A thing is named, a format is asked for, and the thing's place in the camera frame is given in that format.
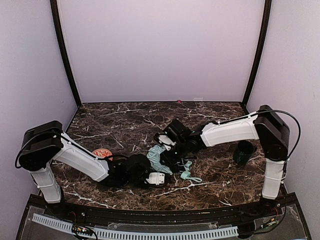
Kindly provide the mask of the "mint green folding umbrella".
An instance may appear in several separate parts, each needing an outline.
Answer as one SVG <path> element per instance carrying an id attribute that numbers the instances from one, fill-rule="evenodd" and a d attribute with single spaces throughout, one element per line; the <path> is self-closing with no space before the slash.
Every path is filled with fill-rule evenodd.
<path id="1" fill-rule="evenodd" d="M 169 167 L 168 163 L 164 163 L 164 161 L 161 160 L 162 153 L 166 152 L 166 150 L 164 146 L 160 145 L 155 145 L 148 150 L 146 157 L 156 172 L 168 174 L 169 176 L 179 173 L 180 178 L 183 180 L 190 180 L 196 183 L 203 182 L 201 178 L 191 176 L 191 165 L 193 164 L 191 160 L 195 159 L 195 157 L 182 158 L 172 167 Z"/>

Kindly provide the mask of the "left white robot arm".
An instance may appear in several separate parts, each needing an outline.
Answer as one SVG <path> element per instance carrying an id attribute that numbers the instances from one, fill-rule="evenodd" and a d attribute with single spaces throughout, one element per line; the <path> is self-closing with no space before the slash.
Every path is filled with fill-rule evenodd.
<path id="1" fill-rule="evenodd" d="M 142 154 L 99 157 L 72 140 L 62 124 L 53 120 L 27 130 L 15 167 L 27 170 L 48 204 L 63 201 L 51 161 L 64 163 L 103 186 L 122 188 L 134 184 L 140 188 L 162 186 L 168 180 L 164 172 L 153 171 L 150 160 Z"/>

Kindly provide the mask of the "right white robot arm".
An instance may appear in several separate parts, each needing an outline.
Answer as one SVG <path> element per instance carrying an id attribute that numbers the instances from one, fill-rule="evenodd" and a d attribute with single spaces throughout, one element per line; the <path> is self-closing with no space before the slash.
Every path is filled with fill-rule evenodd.
<path id="1" fill-rule="evenodd" d="M 178 119 L 154 136 L 165 147 L 160 162 L 174 170 L 178 162 L 190 153 L 216 145 L 258 140 L 266 160 L 262 198 L 275 200 L 286 176 L 286 165 L 293 149 L 289 148 L 290 129 L 279 117 L 281 110 L 268 105 L 247 115 L 197 126 L 194 130 L 184 126 Z"/>

